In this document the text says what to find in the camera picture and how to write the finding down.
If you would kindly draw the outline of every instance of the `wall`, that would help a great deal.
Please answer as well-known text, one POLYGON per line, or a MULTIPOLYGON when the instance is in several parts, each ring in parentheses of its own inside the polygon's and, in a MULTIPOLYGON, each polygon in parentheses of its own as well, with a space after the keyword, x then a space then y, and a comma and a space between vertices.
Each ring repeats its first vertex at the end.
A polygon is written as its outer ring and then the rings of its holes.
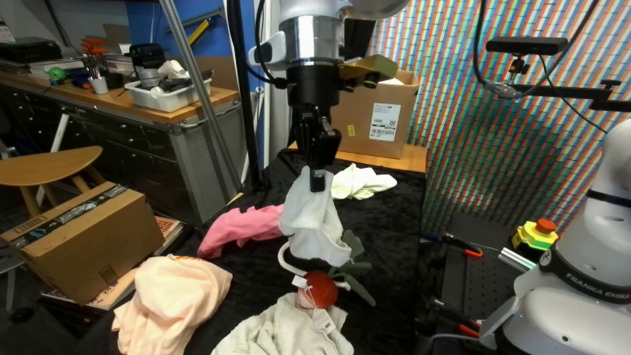
MULTIPOLYGON (((551 217, 565 227, 575 215, 599 158, 603 134, 581 122, 559 99, 500 101, 472 75, 476 2, 411 0, 403 12, 382 20, 372 53, 419 75, 409 142, 429 152, 429 186, 423 227, 439 233, 455 213, 471 213, 514 227, 551 217)), ((480 69, 502 81, 510 55, 484 53, 494 36, 569 38, 589 2, 492 0, 480 34, 480 69)), ((601 79, 622 85, 612 99, 631 99, 628 0, 599 2, 583 36, 551 75, 555 85, 597 87, 601 79)), ((520 83, 536 83, 540 63, 530 61, 520 83)), ((595 113, 587 101, 569 99, 579 113, 611 128, 626 113, 595 113)))
MULTIPOLYGON (((74 47, 84 36, 104 36, 102 24, 127 24, 125 6, 120 0, 50 0, 50 6, 74 47)), ((0 16, 13 36, 49 38, 62 46, 43 0, 1 0, 0 16)))

